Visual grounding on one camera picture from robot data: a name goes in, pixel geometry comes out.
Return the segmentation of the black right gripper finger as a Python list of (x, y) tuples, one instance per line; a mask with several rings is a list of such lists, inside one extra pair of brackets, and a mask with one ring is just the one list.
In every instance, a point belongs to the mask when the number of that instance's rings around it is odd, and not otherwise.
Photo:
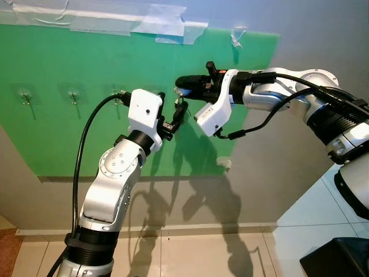
[(181, 76), (175, 80), (175, 93), (185, 98), (199, 98), (202, 90), (202, 76)]

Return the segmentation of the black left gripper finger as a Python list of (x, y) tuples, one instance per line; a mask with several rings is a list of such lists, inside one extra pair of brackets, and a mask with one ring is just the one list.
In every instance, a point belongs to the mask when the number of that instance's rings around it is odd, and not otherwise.
[(172, 127), (179, 128), (185, 121), (188, 103), (187, 101), (177, 101), (174, 106), (175, 111), (172, 119)]

